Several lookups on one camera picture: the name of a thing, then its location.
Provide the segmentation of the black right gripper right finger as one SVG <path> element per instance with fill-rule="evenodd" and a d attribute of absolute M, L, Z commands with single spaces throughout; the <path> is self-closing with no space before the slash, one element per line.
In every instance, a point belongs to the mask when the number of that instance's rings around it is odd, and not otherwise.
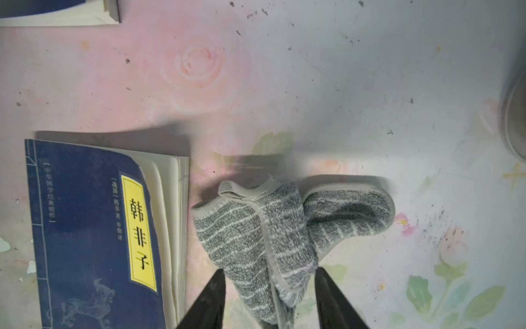
<path fill-rule="evenodd" d="M 315 272 L 315 293 L 320 328 L 369 329 L 322 267 L 318 267 Z"/>

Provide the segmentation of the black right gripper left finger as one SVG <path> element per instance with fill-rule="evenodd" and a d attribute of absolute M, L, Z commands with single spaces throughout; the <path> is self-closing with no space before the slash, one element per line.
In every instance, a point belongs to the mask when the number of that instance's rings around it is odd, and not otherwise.
<path fill-rule="evenodd" d="M 216 270 L 177 329 L 222 329 L 226 297 L 223 269 Z"/>

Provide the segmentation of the grey striped cloth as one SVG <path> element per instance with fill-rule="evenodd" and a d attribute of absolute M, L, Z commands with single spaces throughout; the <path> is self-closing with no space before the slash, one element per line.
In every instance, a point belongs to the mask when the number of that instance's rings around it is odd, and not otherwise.
<path fill-rule="evenodd" d="M 301 193 L 295 182 L 277 178 L 254 189 L 226 180 L 192 215 L 201 245 L 259 325 L 292 328 L 319 261 L 345 239 L 391 227 L 395 203 L 368 183 L 329 183 Z"/>

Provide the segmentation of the blue book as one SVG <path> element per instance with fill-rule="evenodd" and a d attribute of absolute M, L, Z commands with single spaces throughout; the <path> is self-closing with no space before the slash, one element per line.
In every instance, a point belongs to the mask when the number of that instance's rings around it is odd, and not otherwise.
<path fill-rule="evenodd" d="M 25 141 L 44 328 L 175 328 L 189 159 Z"/>
<path fill-rule="evenodd" d="M 1 2 L 1 27 L 118 25 L 117 1 L 12 0 Z"/>

